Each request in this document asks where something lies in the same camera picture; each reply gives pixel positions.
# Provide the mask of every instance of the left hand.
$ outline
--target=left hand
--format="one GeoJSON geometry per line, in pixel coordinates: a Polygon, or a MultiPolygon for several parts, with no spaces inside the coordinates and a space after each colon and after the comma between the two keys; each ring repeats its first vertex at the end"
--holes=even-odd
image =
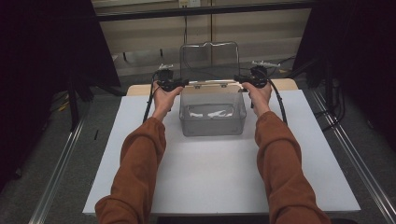
{"type": "Polygon", "coordinates": [[[242,87],[249,91],[248,96],[254,104],[253,111],[259,118],[263,113],[270,111],[271,85],[267,83],[264,88],[258,89],[248,82],[242,83],[242,87]]]}
{"type": "Polygon", "coordinates": [[[152,117],[163,121],[166,114],[172,108],[175,101],[175,97],[183,91],[183,87],[177,87],[173,91],[164,91],[155,81],[154,82],[154,104],[155,109],[152,113],[152,117]]]}

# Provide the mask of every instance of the metal frame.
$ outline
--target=metal frame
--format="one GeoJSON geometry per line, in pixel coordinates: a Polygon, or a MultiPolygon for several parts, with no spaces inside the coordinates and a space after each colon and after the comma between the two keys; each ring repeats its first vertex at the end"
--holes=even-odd
{"type": "Polygon", "coordinates": [[[116,12],[116,13],[98,13],[93,17],[67,17],[53,18],[55,20],[67,21],[127,21],[139,19],[153,19],[166,17],[183,17],[198,15],[215,15],[227,13],[253,12],[253,11],[274,11],[288,9],[303,9],[312,7],[326,7],[333,4],[344,4],[343,0],[303,0],[281,3],[264,3],[249,4],[235,6],[218,6],[218,7],[185,7],[185,8],[169,8],[150,11],[136,12],[116,12]]]}
{"type": "Polygon", "coordinates": [[[53,199],[55,198],[56,192],[58,191],[59,185],[64,176],[67,163],[69,163],[70,157],[75,148],[79,134],[81,133],[85,119],[87,118],[87,115],[90,111],[90,103],[86,104],[87,108],[85,109],[82,118],[80,118],[76,129],[74,129],[73,132],[69,134],[69,138],[67,139],[66,145],[64,146],[62,155],[59,158],[58,163],[56,164],[56,167],[51,175],[46,189],[44,190],[43,195],[41,195],[40,201],[38,202],[35,211],[32,214],[29,224],[42,224],[46,220],[47,214],[50,210],[50,206],[52,205],[53,199]]]}
{"type": "MultiPolygon", "coordinates": [[[[317,102],[320,110],[325,112],[326,103],[324,97],[317,91],[311,91],[315,101],[317,102]]],[[[369,190],[371,196],[373,197],[376,205],[384,216],[388,224],[396,224],[396,209],[392,203],[392,200],[387,195],[387,193],[382,189],[381,185],[375,179],[374,175],[371,173],[370,169],[367,167],[363,158],[359,154],[358,150],[350,141],[347,133],[344,131],[341,124],[336,121],[336,118],[329,113],[325,113],[325,118],[332,125],[332,130],[340,142],[346,155],[349,157],[356,171],[358,172],[361,180],[363,181],[366,188],[369,190]]]]}

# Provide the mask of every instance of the wooden surface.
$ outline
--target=wooden surface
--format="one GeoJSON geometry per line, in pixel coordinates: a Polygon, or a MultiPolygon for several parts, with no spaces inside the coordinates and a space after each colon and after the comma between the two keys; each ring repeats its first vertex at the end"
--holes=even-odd
{"type": "MultiPolygon", "coordinates": [[[[279,91],[295,91],[298,87],[293,79],[290,78],[280,78],[272,79],[279,91]]],[[[127,96],[136,95],[149,95],[149,84],[145,85],[133,85],[128,89],[127,96]]],[[[216,82],[196,82],[191,83],[190,86],[186,86],[184,91],[188,92],[235,92],[240,89],[240,84],[234,82],[233,80],[223,80],[216,82]]]]}

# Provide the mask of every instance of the wire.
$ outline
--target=wire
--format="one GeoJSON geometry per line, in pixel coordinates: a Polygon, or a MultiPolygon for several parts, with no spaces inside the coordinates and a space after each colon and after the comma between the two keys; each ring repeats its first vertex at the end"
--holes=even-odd
{"type": "Polygon", "coordinates": [[[188,69],[190,69],[191,71],[197,72],[197,73],[202,73],[202,74],[207,74],[207,75],[210,75],[210,76],[215,77],[215,78],[221,78],[221,77],[218,77],[218,76],[216,76],[216,75],[214,75],[214,74],[212,74],[212,73],[202,71],[202,70],[204,70],[204,69],[210,69],[211,67],[207,67],[207,68],[192,68],[192,67],[190,66],[190,64],[187,62],[186,55],[187,55],[186,49],[183,48],[183,63],[184,63],[184,65],[186,65],[186,67],[187,67],[188,69]]]}
{"type": "Polygon", "coordinates": [[[148,119],[148,116],[149,116],[149,109],[151,108],[152,98],[154,97],[154,93],[155,93],[152,91],[152,89],[154,89],[154,78],[155,78],[155,76],[157,76],[157,74],[158,74],[158,72],[155,72],[151,78],[151,87],[149,89],[148,105],[146,107],[145,116],[143,117],[143,123],[148,119]]]}
{"type": "Polygon", "coordinates": [[[329,110],[325,110],[325,111],[316,112],[316,113],[314,113],[314,115],[315,115],[315,118],[318,119],[321,116],[323,116],[324,114],[328,114],[328,113],[330,113],[330,111],[329,110]]]}
{"type": "MultiPolygon", "coordinates": [[[[339,104],[339,106],[340,106],[339,107],[339,112],[334,118],[335,119],[334,123],[329,125],[329,126],[327,126],[327,127],[325,127],[325,128],[323,128],[322,129],[323,132],[326,132],[326,131],[330,130],[330,128],[332,128],[332,127],[336,126],[337,124],[341,123],[341,121],[344,119],[346,111],[347,111],[344,91],[341,90],[341,86],[338,86],[338,87],[335,87],[335,88],[339,89],[339,91],[341,92],[341,101],[342,101],[342,103],[339,104]]],[[[340,98],[340,96],[339,96],[340,94],[338,92],[336,94],[337,94],[337,98],[338,98],[337,101],[340,101],[340,99],[339,99],[340,98]]]]}
{"type": "Polygon", "coordinates": [[[187,44],[187,16],[184,17],[184,44],[187,44]]]}
{"type": "Polygon", "coordinates": [[[274,88],[277,101],[279,102],[280,112],[282,113],[283,122],[285,122],[286,125],[288,125],[288,120],[287,120],[287,118],[286,118],[285,106],[283,106],[282,97],[280,96],[279,91],[277,90],[276,85],[275,85],[274,82],[271,80],[271,78],[269,78],[263,71],[261,71],[260,69],[257,69],[256,71],[262,73],[262,74],[267,78],[267,80],[268,80],[268,82],[271,84],[271,86],[274,88]]]}
{"type": "MultiPolygon", "coordinates": [[[[295,58],[296,58],[296,56],[293,55],[293,56],[291,56],[291,57],[289,57],[289,58],[287,58],[287,59],[283,59],[283,60],[279,61],[279,62],[277,63],[277,65],[280,66],[282,63],[285,63],[285,62],[287,62],[288,60],[295,59],[295,58]]],[[[271,75],[269,75],[268,77],[271,77],[271,76],[275,73],[275,71],[276,71],[276,67],[274,67],[273,72],[272,72],[271,75]]]]}

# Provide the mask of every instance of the person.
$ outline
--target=person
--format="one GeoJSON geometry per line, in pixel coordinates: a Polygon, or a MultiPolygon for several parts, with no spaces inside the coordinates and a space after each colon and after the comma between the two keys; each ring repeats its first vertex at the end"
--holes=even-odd
{"type": "MultiPolygon", "coordinates": [[[[316,204],[315,192],[304,177],[300,146],[287,125],[271,111],[272,88],[256,89],[249,83],[259,146],[257,166],[265,186],[270,223],[331,223],[316,204]]],[[[120,168],[110,195],[99,200],[95,212],[100,223],[148,223],[157,169],[165,152],[163,119],[183,88],[166,92],[154,83],[152,116],[124,140],[120,168]]]]}

